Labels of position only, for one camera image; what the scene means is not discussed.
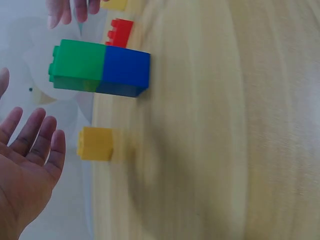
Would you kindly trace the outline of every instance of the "toy building block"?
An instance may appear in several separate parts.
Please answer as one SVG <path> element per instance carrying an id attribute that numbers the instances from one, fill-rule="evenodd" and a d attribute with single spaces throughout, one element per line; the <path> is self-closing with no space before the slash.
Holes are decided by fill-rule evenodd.
<path id="1" fill-rule="evenodd" d="M 48 72 L 56 89 L 137 97 L 149 87 L 146 52 L 63 39 L 53 57 Z"/>
<path id="2" fill-rule="evenodd" d="M 112 129 L 85 126 L 79 132 L 77 155 L 82 160 L 110 161 L 113 151 Z"/>
<path id="3" fill-rule="evenodd" d="M 53 50 L 48 73 L 56 89 L 95 92 L 105 60 L 103 44 L 62 39 Z"/>
<path id="4" fill-rule="evenodd" d="M 100 7 L 103 9 L 124 11 L 127 6 L 127 0 L 109 0 L 100 1 Z"/>
<path id="5" fill-rule="evenodd" d="M 133 24 L 133 21 L 120 18 L 113 19 L 111 21 L 113 30 L 108 32 L 109 41 L 105 42 L 105 44 L 126 48 Z"/>
<path id="6" fill-rule="evenodd" d="M 106 46 L 105 51 L 97 93 L 137 97 L 149 87 L 149 53 L 116 46 Z"/>

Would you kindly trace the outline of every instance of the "hand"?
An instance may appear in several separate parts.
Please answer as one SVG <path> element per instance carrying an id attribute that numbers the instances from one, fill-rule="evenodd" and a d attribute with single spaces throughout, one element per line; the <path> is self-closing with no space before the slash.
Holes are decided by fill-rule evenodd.
<path id="1" fill-rule="evenodd" d="M 88 10 L 90 14 L 97 14 L 100 9 L 100 0 L 89 0 L 87 6 L 87 0 L 74 0 L 76 9 L 76 18 L 80 23 L 83 23 L 88 18 Z M 70 0 L 46 0 L 46 6 L 48 8 L 48 28 L 55 28 L 60 21 L 63 24 L 69 24 L 71 22 L 71 9 Z"/>
<path id="2" fill-rule="evenodd" d="M 9 71 L 4 68 L 0 71 L 0 97 L 8 83 Z M 0 124 L 1 240 L 17 240 L 24 228 L 42 212 L 65 162 L 65 134 L 56 130 L 56 119 L 46 117 L 42 108 L 31 114 L 17 139 L 7 146 L 22 113 L 23 110 L 16 107 Z"/>

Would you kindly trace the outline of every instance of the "wooden table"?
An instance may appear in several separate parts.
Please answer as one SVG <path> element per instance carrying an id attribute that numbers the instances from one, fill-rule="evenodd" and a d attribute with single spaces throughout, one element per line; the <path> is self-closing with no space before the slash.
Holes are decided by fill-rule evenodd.
<path id="1" fill-rule="evenodd" d="M 320 2 L 137 6 L 151 86 L 95 96 L 118 131 L 92 164 L 95 239 L 319 239 Z"/>

